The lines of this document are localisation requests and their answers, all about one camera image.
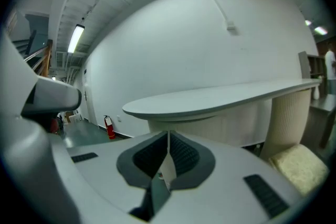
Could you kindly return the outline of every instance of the oval tabletop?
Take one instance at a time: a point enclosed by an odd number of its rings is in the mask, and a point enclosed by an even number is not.
[[[209,114],[248,102],[270,99],[315,87],[319,79],[279,79],[201,88],[138,99],[123,106],[126,114],[164,120]]]

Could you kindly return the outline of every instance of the ceiling light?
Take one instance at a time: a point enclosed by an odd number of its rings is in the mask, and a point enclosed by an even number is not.
[[[69,48],[68,48],[68,52],[69,53],[73,53],[75,51],[75,48],[77,46],[77,43],[79,41],[80,36],[82,35],[83,31],[84,31],[84,26],[83,25],[76,25],[73,33],[72,33],[72,37],[70,40],[70,44],[69,44]]]
[[[327,30],[325,30],[323,27],[319,26],[314,29],[317,33],[320,35],[326,35],[328,33]]]

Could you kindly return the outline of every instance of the patterned fabric cushion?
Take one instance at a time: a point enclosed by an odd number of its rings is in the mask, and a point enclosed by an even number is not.
[[[304,196],[326,179],[326,165],[303,145],[295,145],[269,159],[271,166],[282,173]]]

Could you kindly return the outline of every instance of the person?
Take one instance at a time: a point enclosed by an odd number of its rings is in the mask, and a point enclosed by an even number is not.
[[[328,43],[328,52],[325,54],[325,67],[327,68],[328,93],[336,95],[336,60],[334,47],[332,43]]]

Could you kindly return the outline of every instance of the red fire extinguisher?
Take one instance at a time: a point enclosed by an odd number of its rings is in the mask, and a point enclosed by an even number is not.
[[[107,130],[107,134],[109,135],[109,139],[115,139],[116,134],[114,133],[113,130],[113,125],[112,125],[112,120],[109,116],[104,115],[104,122],[105,122],[105,127]]]

